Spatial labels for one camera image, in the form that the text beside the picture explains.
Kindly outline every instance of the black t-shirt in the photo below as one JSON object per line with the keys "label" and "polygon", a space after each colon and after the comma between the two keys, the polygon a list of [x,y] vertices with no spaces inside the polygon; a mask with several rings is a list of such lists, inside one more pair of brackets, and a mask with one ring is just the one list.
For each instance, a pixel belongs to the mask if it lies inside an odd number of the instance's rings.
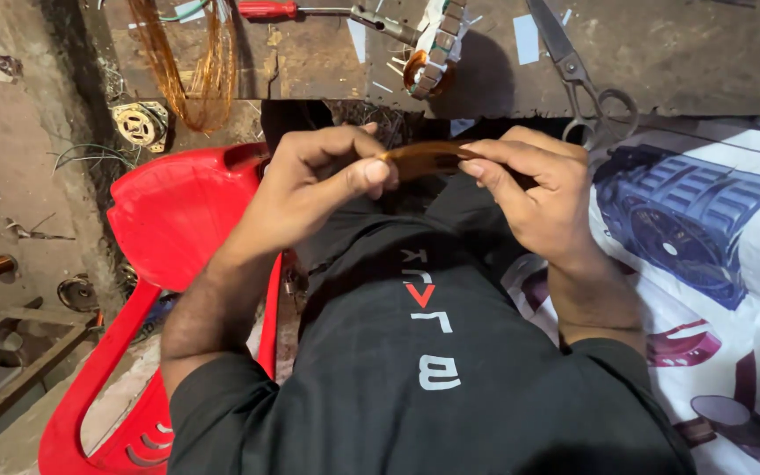
{"label": "black t-shirt", "polygon": [[694,472],[637,351],[563,354],[455,237],[380,226],[326,272],[286,383],[232,355],[178,386],[170,474]]}

